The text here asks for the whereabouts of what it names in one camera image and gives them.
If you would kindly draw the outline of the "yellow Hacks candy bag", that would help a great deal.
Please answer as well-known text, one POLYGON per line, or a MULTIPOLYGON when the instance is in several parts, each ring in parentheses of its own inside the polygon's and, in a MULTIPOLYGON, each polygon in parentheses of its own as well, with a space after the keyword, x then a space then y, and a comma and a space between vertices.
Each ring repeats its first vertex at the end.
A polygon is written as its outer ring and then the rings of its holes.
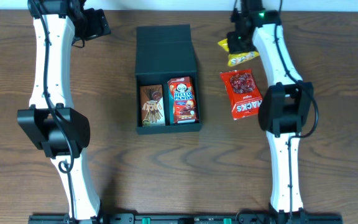
POLYGON ((259 56, 259 53, 257 51, 238 53, 238 54, 230 53, 229 52, 229 47, 228 47, 228 44, 227 44, 227 39, 220 40, 218 42, 218 45, 228 53, 227 65, 229 67, 234 67, 234 66, 239 65, 241 63, 245 63, 246 61, 252 60, 252 59, 254 59, 254 58, 259 56))

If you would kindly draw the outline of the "red Hacks candy bag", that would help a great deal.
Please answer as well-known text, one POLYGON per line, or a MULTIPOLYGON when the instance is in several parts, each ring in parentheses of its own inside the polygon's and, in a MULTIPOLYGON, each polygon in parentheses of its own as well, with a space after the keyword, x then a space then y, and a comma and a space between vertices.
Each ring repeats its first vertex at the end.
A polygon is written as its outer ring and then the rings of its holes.
POLYGON ((257 115, 262 104, 262 95, 256 85, 251 69, 221 72, 233 120, 257 115))

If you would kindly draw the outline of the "black gift box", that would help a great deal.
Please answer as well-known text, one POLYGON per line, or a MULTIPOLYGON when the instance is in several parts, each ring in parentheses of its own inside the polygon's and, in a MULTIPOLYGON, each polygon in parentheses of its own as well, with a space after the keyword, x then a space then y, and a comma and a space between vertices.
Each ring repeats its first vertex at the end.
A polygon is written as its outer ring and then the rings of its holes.
POLYGON ((190 25, 137 27, 135 60, 137 132, 162 134, 194 132, 201 129, 198 88, 198 68, 191 41, 190 25), (173 124, 172 126, 142 127, 140 112, 140 87, 162 85, 172 78, 191 77, 195 91, 198 122, 173 124))

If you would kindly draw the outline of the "red Hello Panda box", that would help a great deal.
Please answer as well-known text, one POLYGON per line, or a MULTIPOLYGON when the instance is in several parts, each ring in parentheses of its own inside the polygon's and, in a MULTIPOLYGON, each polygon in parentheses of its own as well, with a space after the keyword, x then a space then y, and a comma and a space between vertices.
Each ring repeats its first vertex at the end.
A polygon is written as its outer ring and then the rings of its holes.
POLYGON ((168 81, 174 124, 198 122, 195 91, 191 77, 172 78, 168 81))

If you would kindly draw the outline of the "brown Pocky box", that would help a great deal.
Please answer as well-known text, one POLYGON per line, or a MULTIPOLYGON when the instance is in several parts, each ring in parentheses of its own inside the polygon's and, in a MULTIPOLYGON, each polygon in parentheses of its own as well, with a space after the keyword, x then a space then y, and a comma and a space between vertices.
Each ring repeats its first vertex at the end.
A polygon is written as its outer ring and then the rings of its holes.
POLYGON ((142 127, 165 126, 162 85, 140 87, 142 127))

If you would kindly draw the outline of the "teal Chunkies cookie box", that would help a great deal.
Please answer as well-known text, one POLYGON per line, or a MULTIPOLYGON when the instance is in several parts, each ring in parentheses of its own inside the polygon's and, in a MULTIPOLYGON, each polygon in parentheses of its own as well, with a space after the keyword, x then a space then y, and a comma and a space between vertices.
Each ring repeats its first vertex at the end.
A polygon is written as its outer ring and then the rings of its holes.
POLYGON ((163 84, 163 100, 164 100, 164 112, 166 125, 172 126, 174 124, 173 120, 173 99, 170 96, 170 89, 167 83, 163 84))

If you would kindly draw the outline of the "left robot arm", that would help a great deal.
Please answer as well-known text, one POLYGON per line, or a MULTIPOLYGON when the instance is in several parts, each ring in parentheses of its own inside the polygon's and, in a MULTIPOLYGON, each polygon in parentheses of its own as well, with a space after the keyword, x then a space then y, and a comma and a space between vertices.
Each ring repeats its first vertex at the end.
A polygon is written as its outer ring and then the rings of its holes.
POLYGON ((28 0, 36 37, 35 81, 27 109, 17 122, 34 146, 56 168, 69 211, 31 215, 29 223, 108 224, 88 167, 90 122, 74 109, 70 90, 71 49, 110 34, 101 9, 85 9, 86 0, 28 0))

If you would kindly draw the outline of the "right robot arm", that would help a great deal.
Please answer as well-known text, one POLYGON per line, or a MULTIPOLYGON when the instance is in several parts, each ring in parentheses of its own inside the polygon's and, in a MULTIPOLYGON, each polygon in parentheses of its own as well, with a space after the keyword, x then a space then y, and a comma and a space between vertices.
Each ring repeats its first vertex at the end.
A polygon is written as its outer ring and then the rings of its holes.
POLYGON ((259 108, 272 158, 273 187, 270 208, 277 223, 302 220, 303 202, 298 180, 298 146, 310 108, 317 108, 313 85, 297 72, 284 40, 280 10, 266 10, 261 0, 234 3, 227 34, 231 53, 257 51, 268 89, 259 108))

